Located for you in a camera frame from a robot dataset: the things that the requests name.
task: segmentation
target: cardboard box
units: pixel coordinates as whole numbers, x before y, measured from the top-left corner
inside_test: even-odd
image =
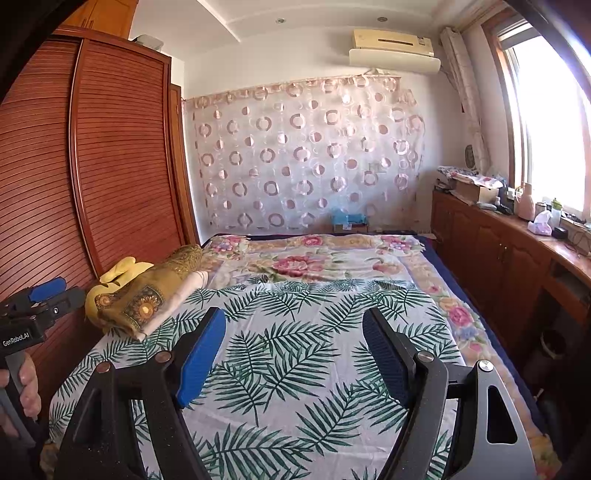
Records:
[[[368,226],[366,223],[350,223],[350,228],[343,228],[343,225],[333,225],[333,233],[367,233]]]
[[[471,202],[495,203],[495,197],[499,196],[499,189],[488,189],[462,181],[456,182],[455,191]]]

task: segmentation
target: human hand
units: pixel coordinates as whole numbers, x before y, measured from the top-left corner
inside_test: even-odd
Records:
[[[41,411],[41,397],[39,396],[39,384],[35,364],[28,353],[25,353],[25,361],[18,371],[18,376],[24,387],[21,392],[22,409],[27,417],[35,418]],[[0,370],[0,388],[8,385],[8,370]],[[8,416],[0,407],[0,427],[10,437],[18,437],[18,432]]]

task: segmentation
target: slatted wooden door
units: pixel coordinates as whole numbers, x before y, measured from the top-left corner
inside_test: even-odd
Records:
[[[85,40],[74,81],[72,161],[89,254],[159,262],[184,236],[168,146],[170,72],[162,61]]]
[[[0,106],[0,300],[56,276],[95,279],[80,235],[69,175],[67,123],[80,41],[49,40]],[[100,332],[78,311],[30,349],[48,400]]]

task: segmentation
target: sheer curtain with circle pattern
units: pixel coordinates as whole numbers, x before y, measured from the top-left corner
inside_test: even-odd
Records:
[[[425,129],[399,77],[218,93],[188,100],[185,116],[198,221],[218,232],[326,232],[336,210],[414,226]]]

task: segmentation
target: window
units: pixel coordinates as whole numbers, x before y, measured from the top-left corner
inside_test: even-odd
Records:
[[[531,183],[536,201],[556,197],[566,210],[588,218],[589,101],[544,37],[514,12],[505,17],[488,32],[483,28],[497,56],[508,111],[510,180]]]

